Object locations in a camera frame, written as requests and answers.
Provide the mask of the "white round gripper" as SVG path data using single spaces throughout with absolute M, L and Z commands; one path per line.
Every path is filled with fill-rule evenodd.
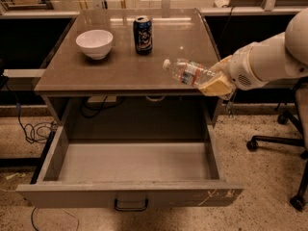
M 223 72 L 220 72 L 226 68 L 228 69 L 232 82 L 238 89 L 253 90 L 263 87 L 266 82 L 260 80 L 254 73 L 252 63 L 249 59 L 251 50 L 256 45 L 256 42 L 252 42 L 238 49 L 232 56 L 229 55 L 212 65 L 210 69 L 218 73 L 209 81 L 200 85 L 198 89 L 205 96 L 227 96 L 232 94 L 235 86 Z

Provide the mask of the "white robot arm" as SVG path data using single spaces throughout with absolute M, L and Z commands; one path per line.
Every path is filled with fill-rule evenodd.
M 308 76 L 308 9 L 289 22 L 284 33 L 252 42 L 210 67 L 217 74 L 198 89 L 206 96 L 229 99 L 239 90 Z

